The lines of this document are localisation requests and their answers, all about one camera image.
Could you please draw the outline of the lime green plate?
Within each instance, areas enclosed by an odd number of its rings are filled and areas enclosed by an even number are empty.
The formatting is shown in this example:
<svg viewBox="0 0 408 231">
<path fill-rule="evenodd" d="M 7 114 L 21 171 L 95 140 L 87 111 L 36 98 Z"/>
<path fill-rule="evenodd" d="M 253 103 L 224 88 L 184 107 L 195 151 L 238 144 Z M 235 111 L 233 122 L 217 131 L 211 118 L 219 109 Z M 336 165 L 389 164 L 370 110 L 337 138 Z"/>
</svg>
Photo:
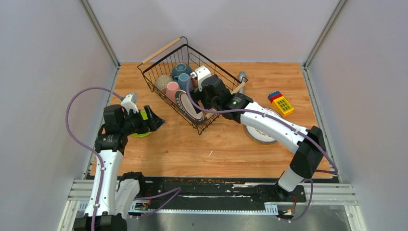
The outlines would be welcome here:
<svg viewBox="0 0 408 231">
<path fill-rule="evenodd" d="M 143 120 L 144 120 L 145 122 L 147 122 L 147 120 L 148 120 L 147 113 L 146 113 L 145 111 L 141 111 L 141 115 L 142 115 Z M 151 134 L 151 131 L 148 131 L 148 132 L 146 132 L 146 133 L 140 133 L 140 134 L 138 134 L 138 133 L 133 133 L 133 134 L 131 134 L 131 136 L 132 136 L 132 137 L 136 137 L 136 138 L 142 138 L 142 137 L 146 137 L 146 136 L 148 136 L 148 135 L 150 135 L 150 134 Z"/>
</svg>

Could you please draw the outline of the white plate dark striped rim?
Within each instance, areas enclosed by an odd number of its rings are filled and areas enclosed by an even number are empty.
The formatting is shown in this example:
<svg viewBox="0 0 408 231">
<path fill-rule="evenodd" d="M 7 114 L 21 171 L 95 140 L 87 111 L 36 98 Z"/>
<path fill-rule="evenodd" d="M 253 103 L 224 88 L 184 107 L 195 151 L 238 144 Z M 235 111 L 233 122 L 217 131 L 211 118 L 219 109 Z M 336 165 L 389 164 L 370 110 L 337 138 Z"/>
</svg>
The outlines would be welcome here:
<svg viewBox="0 0 408 231">
<path fill-rule="evenodd" d="M 202 111 L 196 112 L 196 108 L 192 105 L 185 91 L 177 90 L 175 100 L 178 108 L 192 123 L 200 125 L 205 121 L 204 114 Z"/>
</svg>

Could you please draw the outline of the light blue mug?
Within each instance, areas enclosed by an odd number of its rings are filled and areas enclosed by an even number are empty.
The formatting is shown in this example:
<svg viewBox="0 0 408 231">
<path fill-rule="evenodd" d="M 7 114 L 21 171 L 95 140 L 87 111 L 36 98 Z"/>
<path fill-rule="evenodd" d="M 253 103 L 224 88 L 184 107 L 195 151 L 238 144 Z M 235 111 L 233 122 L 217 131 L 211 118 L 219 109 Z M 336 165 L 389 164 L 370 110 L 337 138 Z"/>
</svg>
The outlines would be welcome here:
<svg viewBox="0 0 408 231">
<path fill-rule="evenodd" d="M 192 91 L 193 90 L 193 85 L 190 83 L 189 87 L 187 87 L 187 82 L 189 80 L 189 75 L 186 73 L 182 73 L 180 75 L 177 75 L 174 77 L 174 80 L 178 83 L 180 86 L 180 89 L 183 91 Z"/>
</svg>

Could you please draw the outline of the pink cup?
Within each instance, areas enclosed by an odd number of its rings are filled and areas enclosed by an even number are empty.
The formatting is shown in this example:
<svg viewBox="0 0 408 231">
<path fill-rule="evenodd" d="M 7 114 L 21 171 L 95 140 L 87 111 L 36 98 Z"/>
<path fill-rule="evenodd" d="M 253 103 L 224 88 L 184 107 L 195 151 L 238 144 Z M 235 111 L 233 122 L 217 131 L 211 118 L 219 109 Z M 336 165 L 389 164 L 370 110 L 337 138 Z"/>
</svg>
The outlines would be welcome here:
<svg viewBox="0 0 408 231">
<path fill-rule="evenodd" d="M 176 92 L 180 89 L 177 82 L 171 81 L 166 85 L 166 96 L 174 103 L 176 103 Z"/>
</svg>

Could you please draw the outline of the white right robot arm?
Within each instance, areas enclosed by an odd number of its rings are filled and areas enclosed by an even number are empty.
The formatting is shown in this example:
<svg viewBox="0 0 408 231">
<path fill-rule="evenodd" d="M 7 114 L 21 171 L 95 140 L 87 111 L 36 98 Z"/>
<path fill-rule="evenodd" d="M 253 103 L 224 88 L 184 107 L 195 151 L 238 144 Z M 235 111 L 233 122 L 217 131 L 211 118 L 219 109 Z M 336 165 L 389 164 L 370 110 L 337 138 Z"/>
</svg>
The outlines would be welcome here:
<svg viewBox="0 0 408 231">
<path fill-rule="evenodd" d="M 287 169 L 279 177 L 275 195 L 281 201 L 287 201 L 294 194 L 295 187 L 319 171 L 319 164 L 327 157 L 322 130 L 316 126 L 311 129 L 290 123 L 271 114 L 250 97 L 232 94 L 216 76 L 201 77 L 192 74 L 188 85 L 197 82 L 194 91 L 187 93 L 192 105 L 205 112 L 221 114 L 227 120 L 233 120 L 256 128 L 283 144 L 293 158 Z"/>
</svg>

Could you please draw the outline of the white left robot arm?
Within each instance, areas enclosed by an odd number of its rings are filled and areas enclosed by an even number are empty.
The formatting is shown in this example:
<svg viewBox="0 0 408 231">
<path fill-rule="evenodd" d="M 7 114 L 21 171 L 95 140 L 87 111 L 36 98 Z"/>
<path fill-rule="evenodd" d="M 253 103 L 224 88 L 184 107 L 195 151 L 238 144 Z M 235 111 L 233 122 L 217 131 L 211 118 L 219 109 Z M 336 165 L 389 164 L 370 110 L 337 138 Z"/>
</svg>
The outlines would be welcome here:
<svg viewBox="0 0 408 231">
<path fill-rule="evenodd" d="M 134 106 L 129 109 L 109 105 L 103 110 L 101 125 L 94 144 L 97 166 L 91 196 L 84 216 L 76 218 L 75 231 L 125 231 L 127 213 L 134 198 L 147 194 L 141 172 L 128 172 L 118 178 L 128 137 L 157 131 L 165 121 L 149 105 L 144 106 L 146 117 Z"/>
</svg>

